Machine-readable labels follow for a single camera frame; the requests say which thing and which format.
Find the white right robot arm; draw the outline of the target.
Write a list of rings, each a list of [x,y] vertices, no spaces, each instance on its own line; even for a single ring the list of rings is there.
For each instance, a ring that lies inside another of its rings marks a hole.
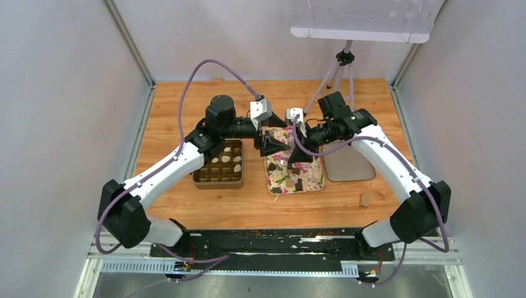
[[[309,127],[306,112],[288,109],[286,120],[291,123],[295,147],[289,163],[310,162],[315,157],[336,152],[318,150],[321,146],[340,141],[339,148],[348,145],[364,156],[393,190],[400,205],[387,219],[361,228],[356,234],[354,250],[362,259],[370,259],[385,244],[413,243],[439,229],[446,240],[445,223],[452,191],[445,181],[433,181],[412,165],[388,140],[377,120],[365,109],[352,111],[337,91],[318,99],[323,121]]]

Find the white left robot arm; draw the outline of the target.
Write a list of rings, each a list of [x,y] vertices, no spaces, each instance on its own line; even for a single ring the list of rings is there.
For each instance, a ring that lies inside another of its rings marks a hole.
[[[111,179],[104,184],[96,237],[105,228],[124,248],[141,242],[159,243],[174,256],[184,256],[190,240],[183,235],[182,225],[175,220],[149,217],[146,210],[170,187],[223,152],[227,139],[251,138],[261,156],[288,150],[288,145],[270,135],[269,127],[286,127],[286,123],[262,96],[250,103],[249,117],[236,115],[231,97],[215,96],[205,109],[204,118],[174,151],[133,178],[122,183]]]

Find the floral patterned tray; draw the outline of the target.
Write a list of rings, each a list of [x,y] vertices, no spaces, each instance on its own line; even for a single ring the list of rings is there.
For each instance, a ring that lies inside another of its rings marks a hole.
[[[273,153],[264,158],[266,184],[273,195],[320,191],[326,185],[322,162],[314,158],[310,163],[288,164],[295,142],[292,128],[270,127],[271,137],[290,146],[287,151]]]

